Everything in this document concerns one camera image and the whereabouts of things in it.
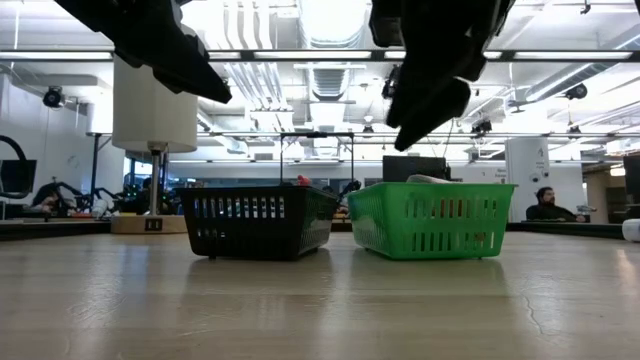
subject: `plastic basket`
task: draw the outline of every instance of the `plastic basket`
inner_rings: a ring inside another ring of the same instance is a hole
[[[392,259],[500,254],[514,185],[381,183],[349,195],[358,245]]]
[[[191,250],[295,260],[324,245],[336,197],[310,187],[178,189]]]

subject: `red object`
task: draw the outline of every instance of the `red object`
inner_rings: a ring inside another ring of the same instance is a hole
[[[311,179],[302,175],[298,175],[298,185],[311,186]]]

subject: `black monitor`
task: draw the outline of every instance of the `black monitor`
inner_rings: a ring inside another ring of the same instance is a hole
[[[384,156],[382,158],[382,181],[406,182],[411,175],[426,175],[438,179],[449,179],[445,158],[420,156]]]
[[[0,160],[0,191],[6,193],[33,192],[36,160],[27,160],[26,171],[20,160]]]

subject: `table surface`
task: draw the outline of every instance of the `table surface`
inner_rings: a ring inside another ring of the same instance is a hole
[[[637,359],[640,244],[507,233],[494,259],[394,262],[352,234],[296,263],[186,236],[0,243],[0,359]]]

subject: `black basket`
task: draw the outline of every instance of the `black basket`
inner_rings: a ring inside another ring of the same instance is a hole
[[[176,189],[201,256],[296,260],[329,241],[337,198],[311,187]]]

